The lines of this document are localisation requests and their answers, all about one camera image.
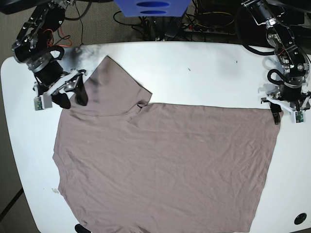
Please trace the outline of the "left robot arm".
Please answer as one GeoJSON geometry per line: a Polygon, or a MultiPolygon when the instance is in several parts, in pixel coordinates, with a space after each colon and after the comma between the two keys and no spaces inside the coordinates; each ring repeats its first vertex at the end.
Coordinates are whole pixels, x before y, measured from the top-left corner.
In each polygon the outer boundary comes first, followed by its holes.
{"type": "MultiPolygon", "coordinates": [[[[261,102],[269,103],[276,124],[280,122],[280,113],[283,109],[290,113],[294,123],[305,122],[305,112],[311,107],[309,104],[310,92],[304,93],[302,91],[310,71],[308,56],[294,42],[294,34],[291,29],[279,22],[266,1],[248,0],[242,4],[241,8],[247,9],[255,21],[261,21],[265,24],[266,37],[270,45],[274,47],[274,51],[261,52],[246,43],[242,44],[243,47],[250,53],[259,56],[275,55],[283,67],[283,71],[271,69],[267,73],[267,79],[275,85],[275,89],[272,92],[267,92],[266,97],[262,98],[261,102]]],[[[164,58],[152,65],[149,60],[153,56],[151,48],[156,48],[161,56],[165,55],[162,45],[157,43],[138,49],[129,56],[135,61],[134,67],[139,70],[148,69],[147,75],[143,79],[153,81],[160,86],[161,90],[164,90],[168,82],[165,77],[169,75],[169,71],[172,71],[173,74],[169,76],[169,80],[171,81],[173,77],[176,77],[178,82],[182,83],[182,78],[178,75],[181,65],[173,63],[172,60],[165,62],[164,58]]],[[[72,109],[74,104],[83,109],[90,106],[91,95],[96,98],[99,96],[99,84],[95,82],[94,76],[99,74],[101,65],[107,64],[108,69],[118,66],[107,54],[103,55],[100,62],[96,62],[91,55],[86,54],[86,50],[83,51],[82,55],[77,55],[76,58],[82,65],[92,65],[94,70],[87,79],[84,78],[86,72],[82,69],[72,69],[69,73],[61,75],[61,79],[49,94],[51,101],[63,109],[72,109]]]]}

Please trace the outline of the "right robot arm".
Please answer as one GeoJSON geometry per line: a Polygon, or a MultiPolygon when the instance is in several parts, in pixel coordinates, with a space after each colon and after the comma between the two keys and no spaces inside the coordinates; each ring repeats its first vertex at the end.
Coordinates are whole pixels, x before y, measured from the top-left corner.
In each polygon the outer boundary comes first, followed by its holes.
{"type": "Polygon", "coordinates": [[[37,6],[12,45],[15,60],[26,64],[34,74],[37,111],[51,108],[54,103],[70,109],[69,92],[75,94],[77,104],[88,103],[83,83],[86,70],[64,71],[59,64],[65,54],[64,46],[54,43],[53,34],[65,20],[66,5],[65,0],[50,0],[37,6]]]}

